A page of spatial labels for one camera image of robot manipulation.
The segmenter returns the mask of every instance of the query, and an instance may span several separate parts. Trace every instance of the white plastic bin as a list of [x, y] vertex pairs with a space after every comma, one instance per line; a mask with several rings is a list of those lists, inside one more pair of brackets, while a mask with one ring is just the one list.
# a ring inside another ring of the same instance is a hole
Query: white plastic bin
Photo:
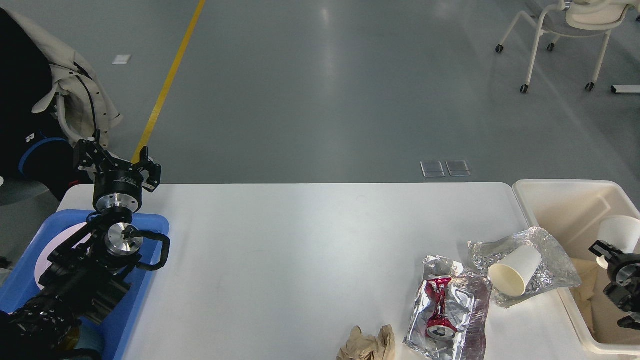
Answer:
[[[596, 241], [603, 217], [626, 215], [640, 219], [627, 194], [610, 181], [520, 180], [513, 185], [513, 191], [529, 225], [546, 229], [571, 258], [595, 261], [589, 247]], [[618, 327], [618, 319], [626, 315], [602, 293], [608, 283], [606, 270], [599, 268], [595, 296], [591, 299], [594, 336], [569, 290], [558, 291], [585, 348], [598, 354], [640, 355], [640, 331]]]

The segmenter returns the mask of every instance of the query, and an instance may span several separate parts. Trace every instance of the chair leg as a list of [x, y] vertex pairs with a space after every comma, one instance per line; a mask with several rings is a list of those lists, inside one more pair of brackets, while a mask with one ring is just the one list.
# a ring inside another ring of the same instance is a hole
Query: chair leg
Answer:
[[593, 71], [593, 77], [591, 78], [591, 82], [585, 86], [585, 90], [592, 91], [593, 87], [596, 85], [596, 81], [598, 81], [598, 76], [600, 75], [600, 68], [602, 67], [602, 62], [604, 61], [604, 54], [607, 51], [607, 45], [609, 45], [609, 38], [611, 37], [611, 30], [604, 33], [604, 39], [602, 39], [602, 48], [600, 49], [600, 55], [598, 55], [598, 62], [596, 63], [596, 69]]
[[536, 38], [533, 42], [533, 49], [531, 50], [531, 60], [529, 61], [529, 70], [527, 71], [527, 80], [524, 85], [520, 87], [520, 92], [523, 94], [527, 92], [529, 89], [529, 84], [531, 84], [531, 75], [533, 74], [533, 64], [536, 62], [536, 54], [538, 53], [538, 45], [540, 44], [540, 37], [544, 34], [542, 31], [542, 19], [538, 24], [538, 30], [536, 31]]
[[556, 48], [556, 44], [558, 43], [558, 41], [560, 41], [560, 38], [561, 38], [560, 35], [556, 35], [556, 37], [554, 37], [554, 39], [551, 40], [549, 45], [547, 45], [547, 50], [548, 51], [553, 51]]
[[507, 32], [504, 34], [504, 36], [502, 37], [502, 39], [498, 43], [499, 46], [504, 45], [504, 42], [507, 41], [507, 37], [509, 37], [509, 34], [511, 33], [511, 30], [513, 30], [513, 28], [516, 26], [516, 24], [518, 23], [518, 20], [520, 20], [521, 17], [523, 17], [524, 19], [528, 20], [529, 22], [532, 22], [533, 26], [536, 26], [536, 23], [533, 20], [531, 20], [531, 17], [529, 16], [529, 14], [527, 14], [526, 12], [518, 12], [516, 14], [516, 16], [513, 18], [513, 21], [511, 21], [511, 25], [509, 25], [509, 28], [507, 29]]

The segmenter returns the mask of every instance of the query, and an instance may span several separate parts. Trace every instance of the crumpled brown paper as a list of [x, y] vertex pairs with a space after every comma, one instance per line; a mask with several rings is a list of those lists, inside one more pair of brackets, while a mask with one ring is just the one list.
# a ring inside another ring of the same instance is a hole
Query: crumpled brown paper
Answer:
[[598, 263], [595, 261], [586, 261], [581, 259], [572, 259], [578, 275], [582, 280], [582, 285], [577, 288], [570, 289], [571, 295], [575, 300], [575, 304], [578, 305], [578, 310], [582, 314], [582, 318], [587, 323], [587, 327], [591, 332], [591, 335], [595, 335], [593, 328], [593, 311], [591, 309], [591, 298], [593, 297], [594, 289], [596, 287], [596, 280], [598, 278]]
[[383, 326], [377, 338], [362, 336], [360, 327], [355, 326], [335, 360], [394, 360], [395, 357], [396, 336], [391, 325]]

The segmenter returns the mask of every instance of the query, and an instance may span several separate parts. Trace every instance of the yellow floor line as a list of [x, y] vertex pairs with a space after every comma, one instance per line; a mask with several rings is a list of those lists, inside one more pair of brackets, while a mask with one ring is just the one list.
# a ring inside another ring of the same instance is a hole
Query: yellow floor line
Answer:
[[196, 8], [196, 12], [193, 14], [193, 18], [191, 18], [191, 23], [189, 24], [187, 33], [184, 34], [184, 38], [182, 39], [182, 43], [180, 44], [180, 49], [178, 49], [178, 53], [175, 55], [175, 59], [173, 60], [173, 64], [171, 65], [171, 69], [169, 70], [169, 74], [166, 76], [162, 91], [160, 91], [160, 95], [158, 96], [158, 100], [156, 101], [156, 106], [154, 106], [154, 110], [151, 112], [151, 116], [149, 117], [149, 121], [147, 122], [147, 126], [145, 127], [145, 131], [142, 133], [142, 137], [140, 138], [140, 142], [138, 143], [136, 152], [133, 154], [133, 158], [131, 159], [132, 163], [137, 163], [140, 160], [140, 150], [142, 150], [142, 147], [146, 146], [147, 143], [149, 143], [149, 138], [151, 137], [151, 133], [156, 126], [158, 116], [160, 116], [160, 111], [162, 111], [166, 96], [169, 94], [169, 90], [171, 89], [171, 85], [173, 84], [173, 79], [178, 72], [180, 62], [182, 62], [182, 57], [187, 50], [187, 46], [189, 45], [189, 41], [191, 40], [193, 30], [195, 29], [196, 24], [198, 24], [198, 18], [200, 17], [200, 13], [202, 12], [202, 8], [204, 7], [205, 2], [206, 0], [200, 0], [200, 2], [198, 3], [198, 7]]

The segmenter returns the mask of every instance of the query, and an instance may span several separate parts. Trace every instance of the jacket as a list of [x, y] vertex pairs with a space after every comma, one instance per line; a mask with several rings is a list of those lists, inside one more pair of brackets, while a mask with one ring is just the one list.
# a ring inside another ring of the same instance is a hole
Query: jacket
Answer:
[[46, 32], [18, 13], [6, 12], [20, 25], [49, 60], [52, 73], [51, 91], [40, 99], [33, 113], [45, 111], [58, 98], [58, 121], [71, 145], [81, 138], [94, 136], [100, 130], [100, 144], [109, 145], [109, 130], [123, 116], [98, 81], [92, 66], [73, 48]]

